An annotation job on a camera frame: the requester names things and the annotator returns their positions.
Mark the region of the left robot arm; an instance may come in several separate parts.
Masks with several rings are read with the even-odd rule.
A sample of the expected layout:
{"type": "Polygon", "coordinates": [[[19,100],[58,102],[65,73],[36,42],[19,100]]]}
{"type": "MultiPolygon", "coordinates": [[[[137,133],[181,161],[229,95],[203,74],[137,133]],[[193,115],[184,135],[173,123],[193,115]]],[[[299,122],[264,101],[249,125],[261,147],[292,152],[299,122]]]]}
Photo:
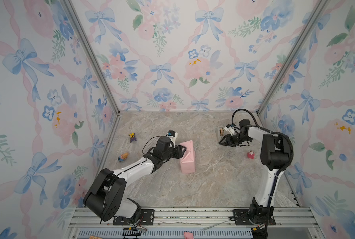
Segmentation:
{"type": "Polygon", "coordinates": [[[158,136],[156,145],[135,163],[117,170],[102,169],[88,192],[83,205],[103,222],[112,218],[127,219],[134,224],[141,220],[142,207],[132,199],[123,198],[128,185],[161,168],[170,159],[181,159],[187,147],[177,145],[175,135],[158,136]]]}

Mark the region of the yellow purple toy figure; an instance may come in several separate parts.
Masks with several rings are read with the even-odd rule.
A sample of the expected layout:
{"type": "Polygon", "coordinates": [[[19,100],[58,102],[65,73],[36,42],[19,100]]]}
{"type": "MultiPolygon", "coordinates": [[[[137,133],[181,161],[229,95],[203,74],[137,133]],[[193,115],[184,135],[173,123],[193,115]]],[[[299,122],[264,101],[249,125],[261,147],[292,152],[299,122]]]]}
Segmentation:
{"type": "Polygon", "coordinates": [[[130,137],[130,143],[137,141],[137,138],[136,138],[134,132],[130,133],[128,136],[130,137]]]}

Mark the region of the pink red toy figure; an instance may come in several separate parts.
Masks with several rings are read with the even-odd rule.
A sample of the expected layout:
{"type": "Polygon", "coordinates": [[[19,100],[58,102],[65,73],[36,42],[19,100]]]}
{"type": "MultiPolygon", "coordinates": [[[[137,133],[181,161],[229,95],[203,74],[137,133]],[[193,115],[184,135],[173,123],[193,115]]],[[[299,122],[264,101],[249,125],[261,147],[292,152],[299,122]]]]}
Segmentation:
{"type": "Polygon", "coordinates": [[[247,153],[247,157],[249,159],[254,159],[255,158],[255,152],[250,150],[248,153],[247,153]]]}

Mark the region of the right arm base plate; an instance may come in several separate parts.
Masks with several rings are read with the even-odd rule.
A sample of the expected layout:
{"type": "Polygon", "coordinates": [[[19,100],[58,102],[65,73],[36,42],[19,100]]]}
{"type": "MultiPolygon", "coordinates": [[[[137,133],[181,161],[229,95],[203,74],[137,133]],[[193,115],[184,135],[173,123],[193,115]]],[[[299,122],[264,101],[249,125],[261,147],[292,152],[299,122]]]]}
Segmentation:
{"type": "Polygon", "coordinates": [[[263,208],[262,212],[250,212],[249,209],[234,209],[230,221],[235,222],[236,226],[259,226],[264,225],[268,216],[268,209],[263,208]]]}

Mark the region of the orange toy figure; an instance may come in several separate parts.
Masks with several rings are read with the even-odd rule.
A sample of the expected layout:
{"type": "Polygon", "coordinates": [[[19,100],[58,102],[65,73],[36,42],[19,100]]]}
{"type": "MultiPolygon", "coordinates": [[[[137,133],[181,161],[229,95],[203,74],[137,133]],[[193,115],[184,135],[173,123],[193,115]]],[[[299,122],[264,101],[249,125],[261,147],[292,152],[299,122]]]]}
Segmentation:
{"type": "Polygon", "coordinates": [[[123,154],[121,154],[119,157],[118,157],[118,161],[119,162],[123,162],[123,161],[125,161],[126,159],[127,159],[127,157],[129,156],[129,153],[128,152],[126,152],[126,153],[123,153],[123,154]]]}

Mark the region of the aluminium rail frame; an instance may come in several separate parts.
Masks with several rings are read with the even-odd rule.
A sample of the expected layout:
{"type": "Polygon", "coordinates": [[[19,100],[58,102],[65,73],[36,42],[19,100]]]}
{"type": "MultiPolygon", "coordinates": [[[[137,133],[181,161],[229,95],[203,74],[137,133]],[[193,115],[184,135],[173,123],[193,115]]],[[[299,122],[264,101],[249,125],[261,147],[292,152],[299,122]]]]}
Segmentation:
{"type": "MultiPolygon", "coordinates": [[[[76,209],[65,239],[253,239],[264,225],[248,221],[247,208],[145,207],[138,225],[115,217],[101,222],[88,209],[76,209]]],[[[276,208],[270,239],[324,239],[309,208],[276,208]]]]}

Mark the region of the pink object on rail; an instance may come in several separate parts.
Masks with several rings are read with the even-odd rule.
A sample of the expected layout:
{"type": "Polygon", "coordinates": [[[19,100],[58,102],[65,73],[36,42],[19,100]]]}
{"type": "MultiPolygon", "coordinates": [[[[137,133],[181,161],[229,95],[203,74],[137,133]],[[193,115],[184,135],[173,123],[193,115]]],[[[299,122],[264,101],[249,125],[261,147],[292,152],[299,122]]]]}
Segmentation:
{"type": "Polygon", "coordinates": [[[184,236],[184,239],[194,239],[193,233],[190,233],[190,232],[184,232],[183,236],[184,236]]]}

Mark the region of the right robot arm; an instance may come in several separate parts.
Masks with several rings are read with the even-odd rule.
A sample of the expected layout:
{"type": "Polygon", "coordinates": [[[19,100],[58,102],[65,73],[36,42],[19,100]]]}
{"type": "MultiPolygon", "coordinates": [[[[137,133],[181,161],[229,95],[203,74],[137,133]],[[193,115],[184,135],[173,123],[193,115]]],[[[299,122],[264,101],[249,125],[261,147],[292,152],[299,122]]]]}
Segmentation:
{"type": "Polygon", "coordinates": [[[244,119],[240,121],[239,128],[231,124],[221,127],[219,144],[237,147],[253,140],[261,143],[260,161],[264,166],[262,181],[257,194],[252,199],[249,211],[242,216],[234,216],[235,221],[240,219],[259,225],[273,216],[276,188],[281,175],[293,161],[294,149],[286,135],[252,126],[249,123],[248,119],[244,119]]]}

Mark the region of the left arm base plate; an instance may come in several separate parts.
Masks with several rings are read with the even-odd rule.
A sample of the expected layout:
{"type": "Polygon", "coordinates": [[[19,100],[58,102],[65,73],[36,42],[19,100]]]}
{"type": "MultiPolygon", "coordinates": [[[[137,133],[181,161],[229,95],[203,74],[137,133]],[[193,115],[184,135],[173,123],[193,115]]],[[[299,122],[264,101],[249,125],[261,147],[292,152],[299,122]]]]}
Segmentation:
{"type": "Polygon", "coordinates": [[[141,209],[132,218],[114,217],[115,226],[152,226],[154,224],[154,209],[141,209]]]}

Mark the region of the purple wrapping paper sheet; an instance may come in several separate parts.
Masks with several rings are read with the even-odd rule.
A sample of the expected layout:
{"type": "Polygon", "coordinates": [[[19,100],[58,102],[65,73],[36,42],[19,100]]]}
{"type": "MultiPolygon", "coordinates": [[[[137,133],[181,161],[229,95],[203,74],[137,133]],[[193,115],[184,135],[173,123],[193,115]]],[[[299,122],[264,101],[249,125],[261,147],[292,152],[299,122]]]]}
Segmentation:
{"type": "Polygon", "coordinates": [[[180,168],[183,174],[195,173],[196,163],[195,163],[195,151],[193,147],[193,141],[189,140],[180,143],[181,146],[186,147],[186,151],[183,157],[180,159],[180,168]]]}

